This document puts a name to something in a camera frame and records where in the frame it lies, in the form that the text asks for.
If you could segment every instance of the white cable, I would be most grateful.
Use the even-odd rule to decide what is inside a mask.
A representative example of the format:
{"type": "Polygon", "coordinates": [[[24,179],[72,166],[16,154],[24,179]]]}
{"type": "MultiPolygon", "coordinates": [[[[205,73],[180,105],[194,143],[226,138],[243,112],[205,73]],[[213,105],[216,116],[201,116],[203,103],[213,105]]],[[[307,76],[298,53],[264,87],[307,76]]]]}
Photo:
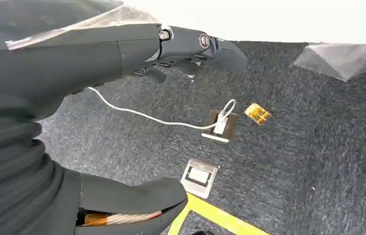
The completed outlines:
{"type": "MultiPolygon", "coordinates": [[[[134,110],[131,110],[131,109],[124,109],[124,108],[119,108],[119,107],[116,107],[115,105],[109,103],[101,94],[100,92],[98,92],[95,88],[93,87],[88,87],[88,89],[96,92],[96,94],[99,95],[100,99],[102,99],[102,101],[108,105],[109,107],[113,108],[113,109],[116,109],[116,110],[120,110],[120,111],[126,111],[126,112],[130,112],[130,113],[133,113],[133,114],[137,114],[137,115],[141,115],[143,117],[146,117],[148,119],[151,119],[151,120],[154,120],[154,121],[157,121],[159,123],[162,123],[164,125],[180,125],[180,126],[188,126],[188,127],[191,127],[191,128],[194,128],[194,129],[199,129],[199,130],[205,130],[205,129],[209,129],[209,128],[212,128],[212,127],[215,127],[218,123],[215,122],[214,124],[212,125],[209,125],[209,126],[194,126],[194,125],[190,125],[190,124],[187,124],[187,123],[182,123],[182,122],[167,122],[167,121],[162,121],[160,119],[156,119],[154,117],[151,117],[151,116],[148,116],[146,114],[143,114],[143,113],[140,113],[140,112],[137,112],[137,111],[134,111],[134,110]]],[[[223,110],[220,112],[220,114],[224,114],[222,118],[227,118],[230,113],[233,111],[233,109],[235,108],[235,105],[236,105],[236,101],[234,99],[231,99],[229,102],[226,103],[226,105],[224,106],[223,110]],[[227,107],[229,106],[229,104],[233,103],[232,107],[229,109],[229,111],[227,111],[226,113],[226,109],[227,107]]]]}

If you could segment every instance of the transparent plastic sheet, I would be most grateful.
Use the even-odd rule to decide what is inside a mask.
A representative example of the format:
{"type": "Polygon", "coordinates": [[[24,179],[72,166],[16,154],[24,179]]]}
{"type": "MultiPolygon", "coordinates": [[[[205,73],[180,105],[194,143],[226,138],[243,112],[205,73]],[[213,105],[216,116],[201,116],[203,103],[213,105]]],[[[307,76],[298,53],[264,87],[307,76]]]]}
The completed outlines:
{"type": "Polygon", "coordinates": [[[157,23],[149,13],[119,0],[0,0],[0,34],[9,50],[71,30],[157,23]]]}
{"type": "Polygon", "coordinates": [[[312,44],[294,65],[347,81],[366,72],[366,44],[312,44]]]}

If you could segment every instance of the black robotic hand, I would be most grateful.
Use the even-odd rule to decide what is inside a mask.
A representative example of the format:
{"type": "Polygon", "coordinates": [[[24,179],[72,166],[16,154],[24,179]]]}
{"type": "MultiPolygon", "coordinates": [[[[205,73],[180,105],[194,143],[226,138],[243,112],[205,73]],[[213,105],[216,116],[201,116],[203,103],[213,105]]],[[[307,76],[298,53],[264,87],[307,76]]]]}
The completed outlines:
{"type": "MultiPolygon", "coordinates": [[[[2,0],[0,17],[16,3],[46,2],[2,0]]],[[[54,114],[65,96],[89,86],[127,75],[161,82],[165,76],[156,66],[175,66],[188,75],[198,62],[243,70],[245,56],[231,42],[160,24],[72,28],[6,40],[9,31],[22,31],[16,27],[17,20],[0,20],[0,234],[160,234],[187,203],[177,180],[130,187],[65,169],[34,140],[41,133],[34,121],[54,114]],[[78,212],[86,211],[162,214],[135,223],[76,224],[78,212]]]]}

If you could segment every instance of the yellow object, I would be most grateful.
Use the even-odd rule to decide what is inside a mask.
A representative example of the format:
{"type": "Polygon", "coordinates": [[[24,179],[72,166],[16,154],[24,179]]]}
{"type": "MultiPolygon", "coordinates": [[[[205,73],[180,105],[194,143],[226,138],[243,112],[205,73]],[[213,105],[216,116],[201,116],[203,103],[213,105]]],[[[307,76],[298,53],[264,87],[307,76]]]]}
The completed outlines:
{"type": "Polygon", "coordinates": [[[272,115],[257,103],[252,103],[246,110],[245,114],[254,120],[258,125],[264,124],[272,115]]]}
{"type": "Polygon", "coordinates": [[[187,193],[187,196],[189,202],[180,215],[171,224],[168,235],[178,235],[180,228],[190,211],[196,212],[236,235],[269,235],[190,193],[187,193]]]}

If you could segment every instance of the robotic arm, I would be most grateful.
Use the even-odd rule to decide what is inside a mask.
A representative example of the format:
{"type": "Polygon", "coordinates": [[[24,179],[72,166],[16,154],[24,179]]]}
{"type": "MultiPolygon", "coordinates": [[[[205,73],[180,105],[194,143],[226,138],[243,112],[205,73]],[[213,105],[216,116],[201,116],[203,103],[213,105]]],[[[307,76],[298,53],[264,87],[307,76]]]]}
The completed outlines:
{"type": "Polygon", "coordinates": [[[187,75],[198,62],[222,70],[246,67],[235,45],[202,31],[158,23],[88,26],[118,7],[109,0],[0,0],[0,234],[157,235],[186,205],[177,180],[130,187],[69,170],[34,139],[41,133],[34,121],[86,87],[127,75],[162,82],[158,66],[187,75]],[[162,214],[87,227],[77,222],[78,212],[86,211],[162,214]]]}

